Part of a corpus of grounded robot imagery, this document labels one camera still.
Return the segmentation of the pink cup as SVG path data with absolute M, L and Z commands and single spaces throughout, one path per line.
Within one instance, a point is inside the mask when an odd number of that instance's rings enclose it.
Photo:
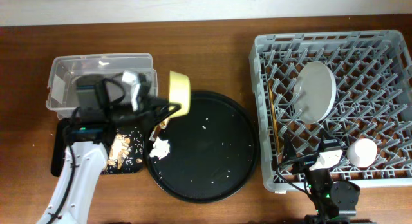
M 356 167 L 369 167 L 377 155 L 377 145 L 373 140 L 360 138 L 349 146 L 346 157 Z

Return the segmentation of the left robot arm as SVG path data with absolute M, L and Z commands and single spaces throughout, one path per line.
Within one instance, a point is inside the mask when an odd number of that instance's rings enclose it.
M 184 74 L 170 72 L 168 98 L 150 95 L 144 74 L 124 71 L 120 78 L 85 75 L 76 82 L 79 106 L 61 131 L 64 164 L 39 223 L 87 222 L 118 128 L 137 126 L 150 135 L 164 120 L 189 112 L 191 85 Z

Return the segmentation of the food scraps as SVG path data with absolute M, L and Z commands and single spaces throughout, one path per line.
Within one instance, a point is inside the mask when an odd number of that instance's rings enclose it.
M 117 134 L 101 174 L 137 173 L 144 167 L 143 141 L 139 137 Z

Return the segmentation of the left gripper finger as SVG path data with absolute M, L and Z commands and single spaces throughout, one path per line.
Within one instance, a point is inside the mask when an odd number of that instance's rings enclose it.
M 171 118 L 171 116 L 179 110 L 180 108 L 173 107 L 172 109 L 162 108 L 162 109 L 157 109 L 157 110 L 152 111 L 151 114 L 153 116 L 153 123 L 152 123 L 153 126 L 151 130 L 154 131 L 156 129 L 156 126 L 158 126 L 161 122 L 163 122 L 167 118 Z
M 170 102 L 166 98 L 155 97 L 151 102 L 155 110 L 159 112 L 175 113 L 182 108 L 180 103 Z

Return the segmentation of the yellow bowl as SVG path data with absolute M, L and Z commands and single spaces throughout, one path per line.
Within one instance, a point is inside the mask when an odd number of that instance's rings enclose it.
M 169 102 L 180 105 L 180 109 L 173 113 L 170 118 L 184 116 L 189 112 L 191 103 L 191 85 L 188 76 L 170 71 Z

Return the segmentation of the grey dishwasher rack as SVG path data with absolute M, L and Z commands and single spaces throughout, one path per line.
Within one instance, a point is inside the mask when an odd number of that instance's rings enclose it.
M 323 129 L 343 148 L 362 137 L 377 145 L 376 159 L 367 168 L 342 157 L 331 170 L 334 180 L 362 188 L 411 185 L 411 57 L 400 32 L 259 35 L 248 59 L 266 190 L 281 193 L 295 189 L 287 182 L 303 184 L 304 174 L 292 174 L 290 168 L 281 171 L 284 180 L 277 175 L 283 135 L 302 156 L 315 150 Z M 293 90 L 300 71 L 315 61 L 331 69 L 337 92 L 326 118 L 305 124 L 294 109 L 299 95 Z

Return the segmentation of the round black serving tray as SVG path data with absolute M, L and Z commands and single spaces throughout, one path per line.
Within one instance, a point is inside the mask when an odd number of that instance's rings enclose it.
M 159 138 L 170 152 L 151 157 L 147 169 L 157 185 L 189 203 L 212 203 L 238 192 L 259 160 L 259 135 L 247 110 L 225 95 L 195 91 L 187 115 L 173 118 Z

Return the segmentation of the clear plastic storage bin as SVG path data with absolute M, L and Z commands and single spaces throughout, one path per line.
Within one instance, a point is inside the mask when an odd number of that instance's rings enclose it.
M 113 53 L 70 55 L 54 59 L 48 79 L 49 89 L 46 107 L 57 114 L 58 119 L 68 118 L 79 106 L 76 81 L 84 75 L 102 75 L 119 82 L 123 71 L 143 73 L 151 81 L 149 94 L 158 95 L 157 72 L 153 58 L 148 53 Z

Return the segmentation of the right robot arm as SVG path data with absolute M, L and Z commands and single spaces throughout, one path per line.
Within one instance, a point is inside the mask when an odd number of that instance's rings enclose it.
M 298 156 L 290 137 L 285 134 L 283 157 L 277 165 L 277 175 L 284 180 L 281 170 L 291 167 L 292 174 L 304 174 L 303 188 L 291 182 L 292 187 L 305 193 L 314 204 L 315 215 L 306 215 L 304 223 L 349 223 L 356 215 L 361 189 L 348 180 L 333 181 L 330 169 L 340 162 L 343 150 L 338 139 L 321 132 L 317 149 Z

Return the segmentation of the grey round plate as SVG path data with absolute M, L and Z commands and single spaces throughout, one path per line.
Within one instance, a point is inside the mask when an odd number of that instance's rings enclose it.
M 337 85 L 331 69 L 319 61 L 308 63 L 299 73 L 293 90 L 299 95 L 294 109 L 299 119 L 313 124 L 326 118 L 336 98 Z

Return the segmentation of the gold foil wrapper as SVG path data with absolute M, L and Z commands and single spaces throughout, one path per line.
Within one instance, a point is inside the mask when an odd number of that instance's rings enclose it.
M 155 126 L 149 137 L 149 141 L 155 142 L 158 135 L 160 134 L 160 131 L 167 127 L 169 121 L 170 118 L 166 118 L 165 120 L 161 121 L 157 126 Z

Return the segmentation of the white tissue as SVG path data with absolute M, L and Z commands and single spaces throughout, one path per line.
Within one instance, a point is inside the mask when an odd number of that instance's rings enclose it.
M 162 140 L 159 137 L 153 143 L 153 148 L 149 153 L 150 158 L 158 158 L 161 160 L 170 153 L 170 144 L 168 140 Z

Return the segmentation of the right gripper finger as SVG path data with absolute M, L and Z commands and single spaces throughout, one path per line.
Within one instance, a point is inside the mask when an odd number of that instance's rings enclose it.
M 290 140 L 289 135 L 285 133 L 283 135 L 283 139 L 284 139 L 284 146 L 283 146 L 282 162 L 286 163 L 287 161 L 296 158 L 296 152 L 295 152 L 294 146 L 293 146 L 293 144 Z
M 321 141 L 319 142 L 318 151 L 327 152 L 336 150 L 341 150 L 340 142 L 323 129 L 321 131 Z

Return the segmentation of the black rectangular tray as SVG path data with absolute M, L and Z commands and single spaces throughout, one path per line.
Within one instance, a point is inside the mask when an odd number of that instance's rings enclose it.
M 51 174 L 55 177 L 61 175 L 64 163 L 62 131 L 67 125 L 67 118 L 63 118 L 57 124 L 51 161 Z M 109 151 L 108 164 L 101 174 L 137 173 L 144 167 L 143 146 L 144 135 L 137 127 L 126 126 L 117 129 L 115 141 Z

